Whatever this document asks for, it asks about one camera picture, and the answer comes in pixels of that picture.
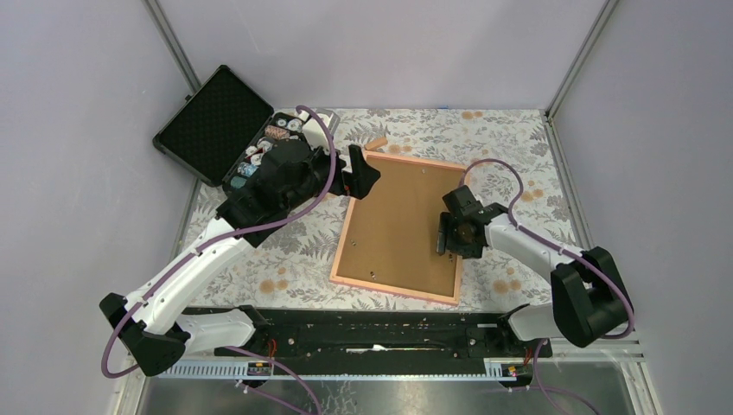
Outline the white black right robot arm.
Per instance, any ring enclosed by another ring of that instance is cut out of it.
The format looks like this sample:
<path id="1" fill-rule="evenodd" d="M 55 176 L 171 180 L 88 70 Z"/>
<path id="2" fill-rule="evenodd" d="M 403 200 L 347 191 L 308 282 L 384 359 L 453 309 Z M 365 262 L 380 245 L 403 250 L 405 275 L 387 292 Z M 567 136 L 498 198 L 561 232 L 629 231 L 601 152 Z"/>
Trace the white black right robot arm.
<path id="1" fill-rule="evenodd" d="M 500 203 L 482 205 L 467 186 L 443 196 L 446 207 L 438 222 L 437 253 L 479 259 L 499 250 L 535 271 L 551 286 L 551 298 L 522 305 L 500 317 L 497 348 L 509 356 L 530 341 L 562 336 L 583 348 L 615 329 L 633 328 L 634 309 L 610 252 L 582 250 L 540 235 L 521 225 Z"/>

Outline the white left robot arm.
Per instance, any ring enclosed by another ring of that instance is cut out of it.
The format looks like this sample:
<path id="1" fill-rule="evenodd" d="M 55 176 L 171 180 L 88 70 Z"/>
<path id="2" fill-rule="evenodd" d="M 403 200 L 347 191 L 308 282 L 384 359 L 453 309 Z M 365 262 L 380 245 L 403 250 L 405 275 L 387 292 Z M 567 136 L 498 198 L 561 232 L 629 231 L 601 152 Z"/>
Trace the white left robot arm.
<path id="1" fill-rule="evenodd" d="M 99 308 L 113 333 L 101 362 L 103 375 L 116 379 L 136 369 L 162 374 L 184 355 L 239 347 L 260 354 L 266 329 L 240 308 L 211 316 L 184 316 L 190 302 L 237 257 L 253 251 L 270 235 L 317 206 L 327 194 L 363 199 L 380 179 L 360 146 L 326 152 L 287 140 L 264 153 L 249 176 L 239 175 L 217 213 L 200 233 L 148 283 L 126 296 L 107 294 Z"/>

